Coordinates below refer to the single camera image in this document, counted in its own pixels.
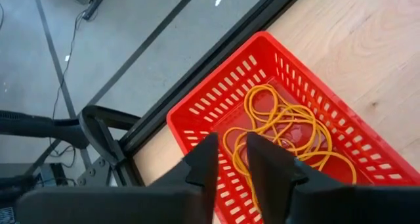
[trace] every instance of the concrete floor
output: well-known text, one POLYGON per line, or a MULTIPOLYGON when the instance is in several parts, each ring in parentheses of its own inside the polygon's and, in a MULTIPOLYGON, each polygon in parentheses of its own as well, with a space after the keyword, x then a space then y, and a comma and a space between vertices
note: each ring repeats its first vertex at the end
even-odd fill
MULTIPOLYGON (((92 22, 77 31, 66 85, 78 113, 118 71, 180 0, 104 0, 92 22)), ((141 116, 202 57, 258 0, 192 0, 97 104, 141 116)), ((35 0, 0 0, 0 110, 51 116, 59 80, 35 0)), ((41 0, 62 70, 74 19, 86 6, 74 0, 41 0)), ((68 118, 63 96, 56 118, 68 118)), ((0 135, 0 163, 31 163, 48 139, 0 135)), ((91 160, 97 158, 89 149, 91 160)), ((69 164, 72 153, 60 159, 69 164)), ((76 163, 66 170, 76 178, 76 163)))

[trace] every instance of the red plastic basket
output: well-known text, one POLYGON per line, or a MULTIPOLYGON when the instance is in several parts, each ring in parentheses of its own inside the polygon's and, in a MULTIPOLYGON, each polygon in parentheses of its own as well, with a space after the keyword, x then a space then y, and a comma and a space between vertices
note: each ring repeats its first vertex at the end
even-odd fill
MULTIPOLYGON (((415 169, 266 32, 244 43, 168 113, 167 123, 183 153, 210 132, 218 132, 220 138, 230 127, 250 124, 243 96, 263 83, 273 85, 287 100, 309 107, 323 121, 333 137, 334 151, 355 165, 359 184, 420 184, 415 169)), ((257 100, 261 107, 271 108, 270 97, 257 100)), ((219 151, 216 213, 220 221, 262 223, 245 179, 233 168, 222 146, 219 151)), ((323 172, 345 183, 351 181, 350 169, 342 160, 330 158, 323 172)))

